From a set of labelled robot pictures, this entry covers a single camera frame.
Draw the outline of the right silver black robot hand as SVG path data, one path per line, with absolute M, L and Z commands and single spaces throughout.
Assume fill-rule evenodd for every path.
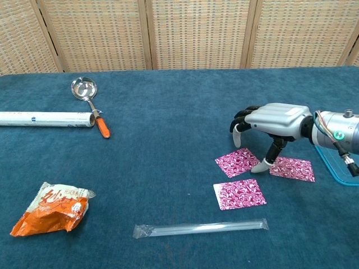
M 241 133 L 255 129 L 268 134 L 273 143 L 263 161 L 255 165 L 252 173 L 269 170 L 288 142 L 302 138 L 312 141 L 314 119 L 309 108 L 303 105 L 269 103 L 263 106 L 249 106 L 239 111 L 229 131 L 236 147 L 241 147 Z

